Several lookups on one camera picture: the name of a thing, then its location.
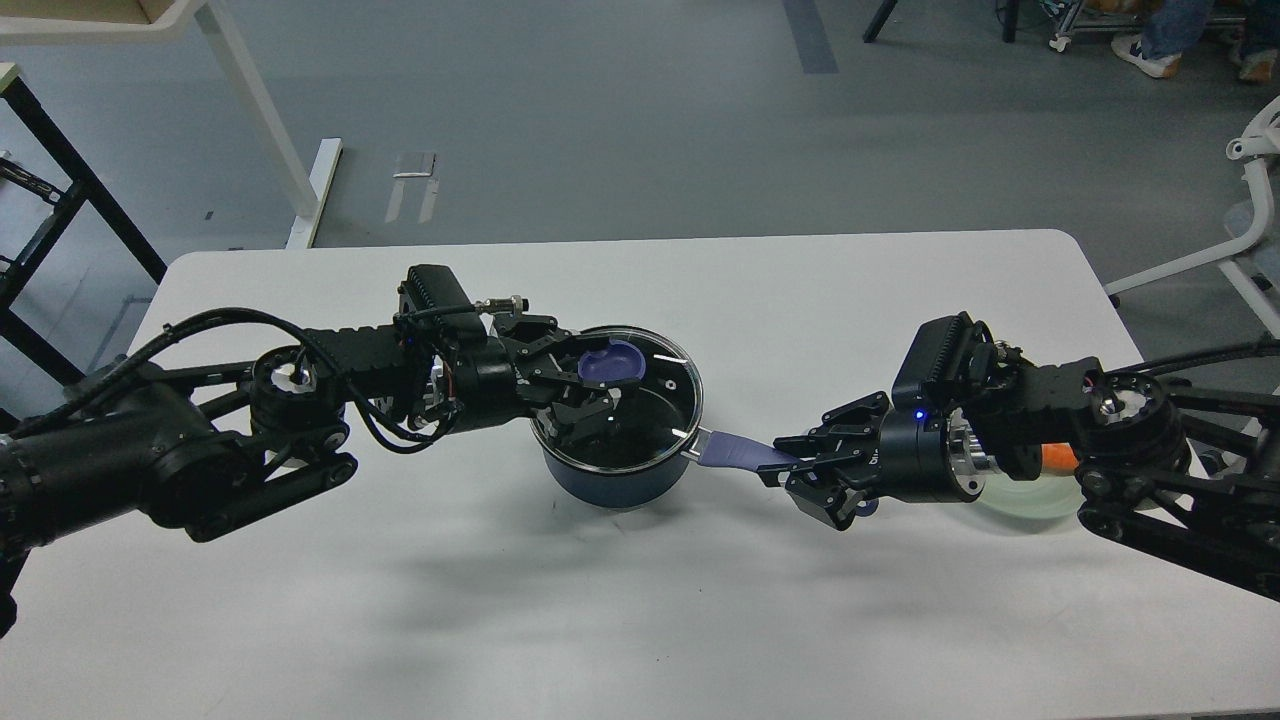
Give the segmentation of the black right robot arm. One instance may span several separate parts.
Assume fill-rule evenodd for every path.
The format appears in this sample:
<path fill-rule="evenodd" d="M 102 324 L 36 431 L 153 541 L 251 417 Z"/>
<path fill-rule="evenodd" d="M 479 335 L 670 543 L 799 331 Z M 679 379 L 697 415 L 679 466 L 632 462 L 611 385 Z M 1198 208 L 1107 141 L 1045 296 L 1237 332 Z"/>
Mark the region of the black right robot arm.
<path fill-rule="evenodd" d="M 891 395 L 837 407 L 804 436 L 780 437 L 787 461 L 762 482 L 810 516 L 846 530 L 881 498 L 968 503 L 983 484 L 963 471 L 957 427 L 1012 480 L 1034 480 L 1046 445 L 1076 459 L 1076 511 L 1093 534 L 1277 598 L 1277 460 L 1257 443 L 1245 470 L 1219 479 L 1189 473 L 1180 402 L 1276 421 L 1260 396 L 1176 391 L 1139 372 L 1105 372 L 1094 357 L 1037 366 L 993 342 L 910 347 Z"/>

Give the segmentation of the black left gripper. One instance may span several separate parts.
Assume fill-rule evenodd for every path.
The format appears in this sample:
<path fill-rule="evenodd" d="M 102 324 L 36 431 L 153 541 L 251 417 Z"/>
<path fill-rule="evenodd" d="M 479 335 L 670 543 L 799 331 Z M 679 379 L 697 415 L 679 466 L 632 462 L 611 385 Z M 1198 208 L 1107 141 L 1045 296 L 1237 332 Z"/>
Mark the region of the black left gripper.
<path fill-rule="evenodd" d="M 550 448 L 585 443 L 614 427 L 626 388 L 521 386 L 522 373 L 577 373 L 586 354 L 608 347 L 607 337 L 563 328 L 554 316 L 499 313 L 492 333 L 472 342 L 443 338 L 431 350 L 440 366 L 431 382 L 430 423 L 461 433 L 530 418 L 535 439 Z"/>

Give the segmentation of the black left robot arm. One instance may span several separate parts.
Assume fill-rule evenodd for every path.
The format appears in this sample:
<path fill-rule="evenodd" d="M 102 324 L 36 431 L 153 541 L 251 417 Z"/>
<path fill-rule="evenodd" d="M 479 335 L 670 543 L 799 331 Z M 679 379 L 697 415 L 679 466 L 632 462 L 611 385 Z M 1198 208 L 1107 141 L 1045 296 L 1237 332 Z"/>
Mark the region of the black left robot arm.
<path fill-rule="evenodd" d="M 140 511 L 209 542 L 334 489 L 353 409 L 393 454 L 547 414 L 602 421 L 643 370 L 607 340 L 508 304 L 403 311 L 387 325 L 303 329 L 247 307 L 169 325 L 3 432 L 3 629 L 33 548 Z"/>

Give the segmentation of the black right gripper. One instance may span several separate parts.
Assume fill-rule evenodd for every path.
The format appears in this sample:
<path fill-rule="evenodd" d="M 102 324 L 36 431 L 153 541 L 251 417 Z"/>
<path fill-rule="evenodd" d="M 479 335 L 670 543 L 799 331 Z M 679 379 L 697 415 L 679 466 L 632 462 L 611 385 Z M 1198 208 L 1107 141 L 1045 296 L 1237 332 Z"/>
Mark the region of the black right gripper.
<path fill-rule="evenodd" d="M 970 452 L 972 433 L 957 413 L 892 407 L 883 391 L 820 415 L 818 425 L 773 441 L 781 460 L 756 469 L 796 507 L 835 530 L 869 518 L 882 498 L 906 503 L 970 503 L 986 470 Z M 874 471 L 868 493 L 818 471 Z"/>

